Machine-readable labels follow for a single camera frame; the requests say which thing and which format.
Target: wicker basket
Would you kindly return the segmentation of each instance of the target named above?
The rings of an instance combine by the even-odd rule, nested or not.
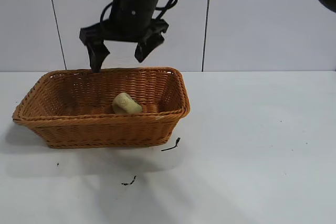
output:
[[[121,92],[143,112],[114,114],[112,101]],[[51,148],[146,147],[166,143],[189,111],[182,75],[172,68],[64,70],[44,75],[13,120]]]

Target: yellow potato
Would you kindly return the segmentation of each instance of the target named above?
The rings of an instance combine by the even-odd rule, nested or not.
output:
[[[118,94],[112,102],[115,114],[138,114],[142,112],[141,105],[137,104],[127,93]]]

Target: white table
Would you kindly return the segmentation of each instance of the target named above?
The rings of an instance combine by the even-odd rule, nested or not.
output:
[[[336,223],[336,72],[184,73],[191,113],[138,150],[52,150],[14,125],[42,74],[0,73],[1,223]]]

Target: white wall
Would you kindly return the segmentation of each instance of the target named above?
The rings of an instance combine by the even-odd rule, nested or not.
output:
[[[0,0],[0,71],[64,69],[50,0]]]
[[[86,47],[78,38],[81,27],[99,21],[111,0],[54,0],[61,41],[68,69],[89,68]],[[207,0],[179,0],[164,16],[170,24],[166,41],[139,64],[136,44],[106,42],[111,55],[103,67],[172,66],[183,71],[201,71]]]
[[[335,38],[318,0],[211,0],[204,70],[335,70]]]

